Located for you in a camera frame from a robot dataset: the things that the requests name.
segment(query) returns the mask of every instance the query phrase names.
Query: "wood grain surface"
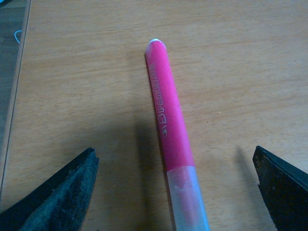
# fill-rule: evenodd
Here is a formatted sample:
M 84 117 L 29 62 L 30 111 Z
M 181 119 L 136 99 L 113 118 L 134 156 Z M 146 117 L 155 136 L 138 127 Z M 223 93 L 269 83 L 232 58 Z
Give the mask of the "wood grain surface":
M 276 230 L 257 145 L 308 172 L 308 1 L 30 0 L 1 154 L 1 210 L 88 147 L 83 231 L 169 231 L 144 58 L 169 54 L 213 231 Z

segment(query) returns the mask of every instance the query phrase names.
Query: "pen cap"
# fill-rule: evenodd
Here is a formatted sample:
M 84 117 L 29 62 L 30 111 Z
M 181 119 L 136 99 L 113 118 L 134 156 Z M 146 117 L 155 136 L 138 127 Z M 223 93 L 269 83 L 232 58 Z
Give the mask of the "pen cap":
M 153 39 L 145 51 L 167 171 L 194 166 L 165 45 Z
M 167 172 L 177 231 L 210 231 L 195 167 Z

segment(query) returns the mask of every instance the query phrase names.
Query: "blue thread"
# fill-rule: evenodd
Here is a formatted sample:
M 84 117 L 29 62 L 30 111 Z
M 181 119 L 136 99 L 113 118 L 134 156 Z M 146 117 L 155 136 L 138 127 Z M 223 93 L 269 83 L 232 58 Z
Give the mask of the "blue thread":
M 17 34 L 18 32 L 21 32 L 21 30 L 17 30 L 17 31 L 15 31 L 15 33 L 14 33 L 14 37 L 15 37 L 16 41 L 18 42 L 18 44 L 20 44 L 20 42 L 19 42 L 19 40 L 18 40 L 18 38 L 17 38 L 17 36 L 16 36 L 16 34 Z

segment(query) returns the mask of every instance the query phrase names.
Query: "felt-tip pen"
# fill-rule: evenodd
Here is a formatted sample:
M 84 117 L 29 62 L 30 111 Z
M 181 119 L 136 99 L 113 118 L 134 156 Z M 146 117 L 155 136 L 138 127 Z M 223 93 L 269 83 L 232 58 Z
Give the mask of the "felt-tip pen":
M 162 41 L 145 51 L 177 231 L 210 231 L 180 102 Z

